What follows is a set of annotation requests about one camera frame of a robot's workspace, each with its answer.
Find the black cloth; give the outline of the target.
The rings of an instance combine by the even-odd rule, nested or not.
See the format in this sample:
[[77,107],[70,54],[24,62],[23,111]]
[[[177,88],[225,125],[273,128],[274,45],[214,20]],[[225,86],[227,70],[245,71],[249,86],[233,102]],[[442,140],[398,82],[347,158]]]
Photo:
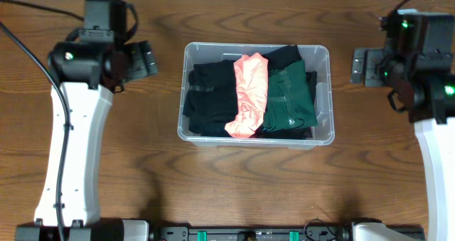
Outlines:
[[225,125],[238,114],[234,62],[195,64],[188,75],[189,88],[183,115],[194,134],[229,137]]

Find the dark green garment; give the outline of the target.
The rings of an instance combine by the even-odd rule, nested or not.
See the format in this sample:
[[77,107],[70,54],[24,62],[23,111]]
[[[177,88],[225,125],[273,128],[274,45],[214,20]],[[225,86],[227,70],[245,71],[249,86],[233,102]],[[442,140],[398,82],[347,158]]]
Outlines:
[[269,76],[263,127],[269,132],[277,132],[317,125],[305,61],[298,60],[283,69],[273,70]]

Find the pink garment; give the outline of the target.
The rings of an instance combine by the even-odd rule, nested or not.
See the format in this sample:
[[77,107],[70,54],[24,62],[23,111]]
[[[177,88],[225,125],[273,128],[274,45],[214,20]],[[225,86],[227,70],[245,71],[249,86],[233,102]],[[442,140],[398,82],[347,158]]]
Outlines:
[[250,138],[264,121],[268,95],[268,59],[260,53],[234,62],[238,113],[225,125],[234,138]]

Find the red plaid flannel shirt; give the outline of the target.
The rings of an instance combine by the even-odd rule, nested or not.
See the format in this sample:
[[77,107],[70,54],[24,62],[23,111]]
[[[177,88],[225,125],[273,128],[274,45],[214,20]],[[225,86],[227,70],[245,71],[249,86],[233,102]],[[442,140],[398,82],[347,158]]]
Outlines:
[[313,137],[311,127],[303,129],[282,129],[278,131],[268,131],[260,127],[252,138],[258,139],[311,139]]

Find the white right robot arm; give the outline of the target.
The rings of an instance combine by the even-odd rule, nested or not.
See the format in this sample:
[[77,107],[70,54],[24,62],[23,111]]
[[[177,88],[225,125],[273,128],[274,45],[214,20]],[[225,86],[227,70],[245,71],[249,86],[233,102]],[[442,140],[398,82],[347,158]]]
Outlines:
[[388,87],[391,108],[406,112],[424,162],[428,240],[454,239],[454,16],[394,10],[381,19],[382,48],[356,48],[350,81]]

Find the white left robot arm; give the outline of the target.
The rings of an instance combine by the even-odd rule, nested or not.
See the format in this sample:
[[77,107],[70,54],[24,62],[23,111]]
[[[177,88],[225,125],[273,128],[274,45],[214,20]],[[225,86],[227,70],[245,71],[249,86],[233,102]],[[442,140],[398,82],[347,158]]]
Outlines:
[[114,94],[158,72],[149,42],[135,42],[131,4],[85,0],[83,25],[55,45],[42,69],[51,82],[53,130],[45,185],[17,240],[151,240],[137,219],[102,219],[98,171]]

